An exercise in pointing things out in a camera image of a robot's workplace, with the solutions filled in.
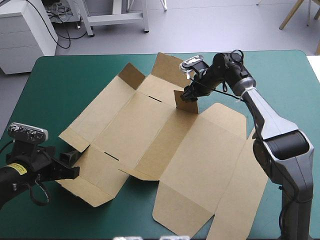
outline cable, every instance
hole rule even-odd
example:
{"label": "cable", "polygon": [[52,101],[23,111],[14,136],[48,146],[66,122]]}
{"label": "cable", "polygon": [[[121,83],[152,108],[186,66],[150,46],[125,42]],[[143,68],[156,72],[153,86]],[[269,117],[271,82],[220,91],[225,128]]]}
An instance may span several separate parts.
{"label": "cable", "polygon": [[10,142],[8,142],[6,145],[3,146],[3,148],[0,149],[0,154],[2,153],[3,150],[6,149],[6,147],[8,147],[10,144],[12,144],[14,141],[11,140]]}
{"label": "cable", "polygon": [[39,10],[38,10],[38,9],[35,7],[35,5],[33,5],[29,0],[26,0],[26,1],[27,1],[27,2],[36,10],[36,12],[39,14],[39,16],[41,17],[41,19],[42,19],[42,21],[43,21],[43,23],[44,23],[44,25],[45,25],[45,27],[46,27],[46,29],[47,29],[48,32],[49,32],[51,38],[53,39],[53,41],[54,41],[60,48],[62,48],[62,49],[68,49],[68,48],[70,48],[70,46],[71,46],[71,39],[69,39],[69,45],[68,45],[67,47],[61,46],[61,45],[55,40],[54,36],[52,36],[52,33],[50,32],[50,30],[49,30],[49,28],[48,28],[48,25],[47,25],[46,21],[44,20],[44,18],[42,17],[42,15],[40,14]]}
{"label": "cable", "polygon": [[[58,15],[55,14],[55,13],[53,13],[53,12],[47,11],[46,13],[47,13],[47,14],[52,14],[51,16],[49,16],[50,19],[51,19],[51,18],[56,18],[56,17],[58,17]],[[65,36],[62,36],[62,35],[58,34],[57,32],[56,32],[56,34],[57,34],[59,37],[61,37],[61,38],[68,39],[68,40],[69,40],[69,39],[70,39],[70,40],[74,40],[74,39],[80,39],[80,38],[84,37],[84,36],[87,34],[87,31],[86,31],[84,34],[82,34],[81,36],[78,36],[78,37],[65,37]]]}
{"label": "cable", "polygon": [[78,37],[65,37],[65,36],[62,36],[60,34],[57,33],[57,35],[61,38],[64,38],[64,39],[70,39],[70,40],[74,40],[74,39],[80,39],[82,37],[84,37],[85,35],[87,34],[87,32],[85,32],[84,34],[82,34],[81,36],[78,36]]}

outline black strap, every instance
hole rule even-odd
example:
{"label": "black strap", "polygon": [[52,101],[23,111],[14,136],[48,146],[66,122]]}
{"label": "black strap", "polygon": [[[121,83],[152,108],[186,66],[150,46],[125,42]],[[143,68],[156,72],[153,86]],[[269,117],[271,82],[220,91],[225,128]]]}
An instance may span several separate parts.
{"label": "black strap", "polygon": [[46,206],[47,204],[49,204],[50,199],[51,199],[51,196],[50,196],[50,194],[49,194],[46,186],[45,186],[42,182],[40,182],[40,177],[41,177],[41,175],[38,174],[37,177],[36,177],[36,179],[34,180],[34,182],[35,182],[35,184],[37,184],[37,185],[39,186],[39,188],[41,188],[41,190],[44,192],[44,194],[45,194],[45,196],[46,196],[46,202],[39,201],[39,200],[37,200],[37,199],[35,198],[34,193],[33,193],[33,190],[32,190],[32,187],[30,186],[30,184],[29,184],[28,182],[18,183],[18,184],[16,184],[16,186],[14,187],[14,189],[15,189],[15,188],[17,189],[18,186],[26,185],[26,186],[28,187],[28,189],[29,189],[29,195],[30,195],[31,201],[32,201],[34,204],[36,204],[36,205],[38,205],[38,206],[40,206],[40,207],[43,207],[43,206]]}

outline cardboard flap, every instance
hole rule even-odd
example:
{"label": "cardboard flap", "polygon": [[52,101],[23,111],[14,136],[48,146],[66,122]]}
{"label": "cardboard flap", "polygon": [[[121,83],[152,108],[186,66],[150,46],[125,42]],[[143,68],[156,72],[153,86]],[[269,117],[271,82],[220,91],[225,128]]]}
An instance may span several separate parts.
{"label": "cardboard flap", "polygon": [[81,176],[78,176],[76,179],[58,180],[57,182],[93,207],[98,207],[115,198],[83,179]]}
{"label": "cardboard flap", "polygon": [[69,127],[60,133],[59,138],[77,149],[80,153],[86,150],[86,148],[90,145],[90,142],[85,140],[80,134]]}
{"label": "cardboard flap", "polygon": [[160,182],[152,216],[175,234],[191,237],[213,213]]}
{"label": "cardboard flap", "polygon": [[245,140],[247,139],[247,119],[240,112],[221,103],[215,103],[203,111],[200,116]]}
{"label": "cardboard flap", "polygon": [[184,89],[159,77],[149,75],[144,79],[137,90],[140,93],[176,107],[173,91],[183,91]]}
{"label": "cardboard flap", "polygon": [[92,144],[134,169],[173,111],[174,107],[136,92]]}
{"label": "cardboard flap", "polygon": [[75,163],[80,167],[80,176],[106,194],[115,197],[126,182],[128,175],[119,171],[121,164],[95,148],[94,145],[83,153]]}
{"label": "cardboard flap", "polygon": [[184,88],[190,84],[190,81],[187,80],[186,75],[179,70],[179,65],[182,62],[183,60],[177,57],[159,52],[151,74]]}
{"label": "cardboard flap", "polygon": [[174,99],[177,109],[181,109],[190,113],[199,114],[198,110],[198,102],[197,101],[189,101],[184,102],[181,99],[181,94],[183,91],[174,90]]}
{"label": "cardboard flap", "polygon": [[160,181],[214,213],[244,144],[239,136],[197,117]]}
{"label": "cardboard flap", "polygon": [[154,177],[149,176],[147,174],[144,174],[144,173],[137,171],[135,169],[128,169],[125,167],[120,167],[119,170],[126,173],[126,174],[129,174],[130,176],[133,176],[137,179],[143,180],[143,181],[157,181],[157,179],[155,179]]}
{"label": "cardboard flap", "polygon": [[108,126],[135,92],[119,76],[115,76],[60,135],[60,138],[83,152]]}
{"label": "cardboard flap", "polygon": [[135,90],[145,79],[145,75],[136,69],[130,62],[123,68],[118,76]]}
{"label": "cardboard flap", "polygon": [[159,180],[197,117],[197,114],[176,109],[135,169]]}
{"label": "cardboard flap", "polygon": [[252,150],[253,132],[239,155],[232,179],[215,212],[207,240],[244,240],[250,233],[268,181]]}

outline gray floor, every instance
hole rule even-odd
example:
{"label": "gray floor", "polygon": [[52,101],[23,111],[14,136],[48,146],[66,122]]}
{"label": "gray floor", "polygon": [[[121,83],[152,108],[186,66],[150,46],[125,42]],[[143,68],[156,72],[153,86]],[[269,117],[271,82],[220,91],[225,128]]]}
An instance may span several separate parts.
{"label": "gray floor", "polygon": [[[308,56],[320,40],[320,20],[307,23],[307,1],[284,30],[279,26],[295,0],[167,0],[164,12],[159,0],[148,0],[150,32],[142,23],[95,27],[95,37],[73,40],[71,48],[57,48],[56,55],[150,54],[244,51],[301,50]],[[108,13],[111,0],[87,0],[92,15]],[[135,1],[133,11],[140,9]],[[313,17],[319,6],[311,5]],[[64,29],[57,31],[66,35]],[[72,37],[85,31],[68,25]],[[67,45],[68,41],[60,40]],[[28,74],[0,72],[0,136],[23,90]]]}

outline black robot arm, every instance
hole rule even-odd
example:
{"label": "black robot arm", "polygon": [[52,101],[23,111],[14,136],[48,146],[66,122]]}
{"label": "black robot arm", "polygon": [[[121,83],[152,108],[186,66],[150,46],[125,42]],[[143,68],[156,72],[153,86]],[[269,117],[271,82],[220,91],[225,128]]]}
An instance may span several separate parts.
{"label": "black robot arm", "polygon": [[267,176],[281,185],[282,211],[279,216],[281,239],[308,240],[313,197],[314,147],[298,126],[282,117],[256,89],[256,81],[244,66],[240,50],[218,53],[208,66],[201,55],[180,64],[191,84],[184,88],[181,99],[196,101],[208,96],[219,84],[229,85],[252,114],[255,134],[253,153]]}
{"label": "black robot arm", "polygon": [[[6,202],[27,190],[36,205],[45,206],[50,201],[50,194],[43,182],[78,177],[80,168],[71,167],[79,158],[78,151],[62,153],[56,159],[54,146],[38,146],[48,139],[47,130],[12,123],[8,134],[13,138],[13,147],[11,153],[6,155],[7,165],[0,168],[0,209]],[[34,185],[43,190],[45,202],[34,197]]]}

